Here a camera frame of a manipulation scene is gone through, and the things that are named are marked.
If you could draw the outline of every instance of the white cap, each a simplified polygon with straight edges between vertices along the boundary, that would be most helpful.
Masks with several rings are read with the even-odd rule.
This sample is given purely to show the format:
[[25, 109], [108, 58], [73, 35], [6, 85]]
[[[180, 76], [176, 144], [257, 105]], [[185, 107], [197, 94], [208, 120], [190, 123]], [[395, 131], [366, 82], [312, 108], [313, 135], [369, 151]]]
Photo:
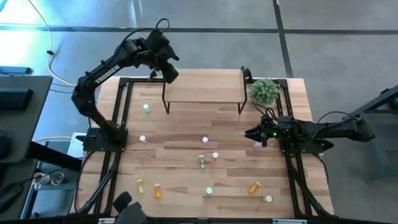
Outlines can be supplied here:
[[272, 196], [271, 195], [267, 195], [266, 196], [266, 201], [267, 202], [271, 202], [272, 201]]
[[213, 193], [213, 189], [211, 189], [211, 187], [208, 187], [208, 188], [206, 189], [206, 193], [207, 193], [207, 194]]

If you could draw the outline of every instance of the gray floor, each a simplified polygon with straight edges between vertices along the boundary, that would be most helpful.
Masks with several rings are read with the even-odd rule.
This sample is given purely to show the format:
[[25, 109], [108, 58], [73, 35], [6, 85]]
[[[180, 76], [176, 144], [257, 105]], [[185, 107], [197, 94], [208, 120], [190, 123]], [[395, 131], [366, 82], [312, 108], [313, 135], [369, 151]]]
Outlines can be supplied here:
[[[271, 0], [41, 0], [34, 1], [50, 25], [152, 27], [163, 17], [171, 27], [277, 28]], [[285, 29], [398, 29], [395, 0], [279, 0]], [[12, 0], [0, 22], [42, 24], [25, 1]], [[126, 33], [54, 32], [53, 70], [70, 82], [110, 57]], [[249, 67], [256, 77], [286, 77], [278, 34], [168, 33], [181, 61], [178, 68]], [[293, 75], [304, 78], [312, 115], [350, 112], [398, 83], [396, 35], [286, 35]], [[34, 75], [47, 71], [46, 32], [0, 31], [3, 65], [25, 65]], [[120, 75], [148, 75], [126, 68]], [[53, 86], [53, 89], [70, 91]], [[340, 119], [329, 116], [325, 121]], [[35, 138], [85, 132], [70, 95], [50, 92]], [[397, 223], [398, 177], [368, 182], [374, 170], [366, 144], [334, 141], [325, 153], [330, 193], [337, 215]]]

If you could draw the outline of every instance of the wood grain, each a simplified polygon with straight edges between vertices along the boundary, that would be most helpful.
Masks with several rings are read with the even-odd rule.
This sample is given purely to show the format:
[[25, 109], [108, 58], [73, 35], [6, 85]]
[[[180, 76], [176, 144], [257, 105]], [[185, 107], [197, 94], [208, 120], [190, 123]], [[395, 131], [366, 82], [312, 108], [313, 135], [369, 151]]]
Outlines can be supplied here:
[[166, 102], [244, 101], [243, 74], [240, 69], [179, 69], [178, 78], [166, 84]]
[[[98, 109], [108, 119], [113, 112], [118, 81], [119, 77], [110, 78], [99, 94]], [[303, 79], [288, 79], [288, 84], [295, 117], [312, 120]], [[253, 142], [244, 137], [244, 131], [260, 120], [251, 100], [241, 115], [235, 103], [172, 103], [167, 114], [161, 93], [162, 84], [134, 84], [127, 121], [129, 135], [119, 166], [115, 198], [127, 190], [145, 213], [154, 217], [294, 216], [285, 159], [278, 142], [271, 139], [268, 147], [254, 149]], [[152, 112], [146, 114], [143, 104], [148, 104]], [[139, 141], [143, 134], [148, 138], [147, 144]], [[209, 137], [207, 145], [201, 142], [203, 136]], [[212, 159], [213, 152], [220, 154], [217, 160]], [[78, 207], [98, 185], [103, 155], [94, 153], [83, 169]], [[205, 156], [204, 170], [199, 167], [199, 155]], [[303, 155], [303, 163], [308, 187], [324, 208], [333, 213], [322, 163], [307, 154]], [[144, 179], [145, 194], [139, 194], [137, 179]], [[262, 186], [249, 195], [255, 182]], [[154, 197], [154, 184], [160, 184], [161, 199]], [[213, 188], [212, 195], [206, 194], [207, 187]], [[265, 203], [265, 195], [272, 195], [274, 201]], [[301, 191], [298, 197], [303, 210]]]

